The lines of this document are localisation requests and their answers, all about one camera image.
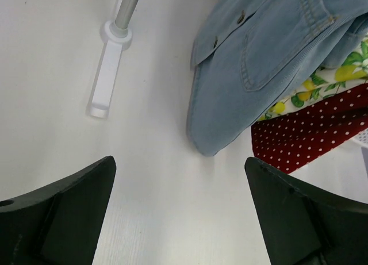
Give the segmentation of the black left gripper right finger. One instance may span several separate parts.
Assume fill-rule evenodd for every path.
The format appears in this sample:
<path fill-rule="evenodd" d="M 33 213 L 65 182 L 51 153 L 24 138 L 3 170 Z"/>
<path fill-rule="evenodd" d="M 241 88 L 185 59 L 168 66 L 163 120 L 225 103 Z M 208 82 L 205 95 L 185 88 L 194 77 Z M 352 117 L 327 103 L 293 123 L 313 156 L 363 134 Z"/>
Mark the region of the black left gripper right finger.
<path fill-rule="evenodd" d="M 244 169 L 271 264 L 367 264 L 367 204 L 258 158 Z"/>

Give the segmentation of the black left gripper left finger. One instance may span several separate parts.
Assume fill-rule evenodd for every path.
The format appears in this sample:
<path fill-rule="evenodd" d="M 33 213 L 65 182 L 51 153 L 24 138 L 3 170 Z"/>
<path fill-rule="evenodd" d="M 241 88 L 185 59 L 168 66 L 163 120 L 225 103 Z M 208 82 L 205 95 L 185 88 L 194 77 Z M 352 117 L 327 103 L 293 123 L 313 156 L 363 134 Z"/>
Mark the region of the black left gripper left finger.
<path fill-rule="evenodd" d="M 1 264 L 92 264 L 115 175 L 106 156 L 1 201 Z"/>

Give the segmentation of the red polka dot skirt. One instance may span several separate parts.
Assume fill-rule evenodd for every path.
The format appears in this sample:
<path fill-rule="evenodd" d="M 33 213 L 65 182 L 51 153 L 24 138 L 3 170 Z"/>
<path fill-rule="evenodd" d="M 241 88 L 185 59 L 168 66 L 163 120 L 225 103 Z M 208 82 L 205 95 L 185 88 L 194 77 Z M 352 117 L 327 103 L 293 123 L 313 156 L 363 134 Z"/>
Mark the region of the red polka dot skirt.
<path fill-rule="evenodd" d="M 367 85 L 251 127 L 254 156 L 290 174 L 367 129 Z"/>

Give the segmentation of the lemon print skirt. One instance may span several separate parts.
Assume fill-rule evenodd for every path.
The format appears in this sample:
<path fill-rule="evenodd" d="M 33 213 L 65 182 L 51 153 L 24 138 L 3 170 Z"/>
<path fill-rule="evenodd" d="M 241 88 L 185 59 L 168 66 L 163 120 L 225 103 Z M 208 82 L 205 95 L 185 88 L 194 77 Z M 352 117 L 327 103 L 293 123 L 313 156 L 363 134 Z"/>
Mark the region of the lemon print skirt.
<path fill-rule="evenodd" d="M 319 67 L 299 88 L 264 112 L 258 121 L 297 112 L 365 83 L 367 83 L 367 37 L 363 38 L 339 68 Z"/>

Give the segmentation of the light blue denim skirt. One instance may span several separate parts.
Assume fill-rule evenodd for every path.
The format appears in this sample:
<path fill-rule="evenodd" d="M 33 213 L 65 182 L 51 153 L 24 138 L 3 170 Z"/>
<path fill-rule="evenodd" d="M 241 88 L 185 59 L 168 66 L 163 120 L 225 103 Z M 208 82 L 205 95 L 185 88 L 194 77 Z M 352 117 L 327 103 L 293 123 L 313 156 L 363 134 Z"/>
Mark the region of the light blue denim skirt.
<path fill-rule="evenodd" d="M 219 0 L 194 40 L 187 135 L 213 156 L 367 33 L 367 0 Z"/>

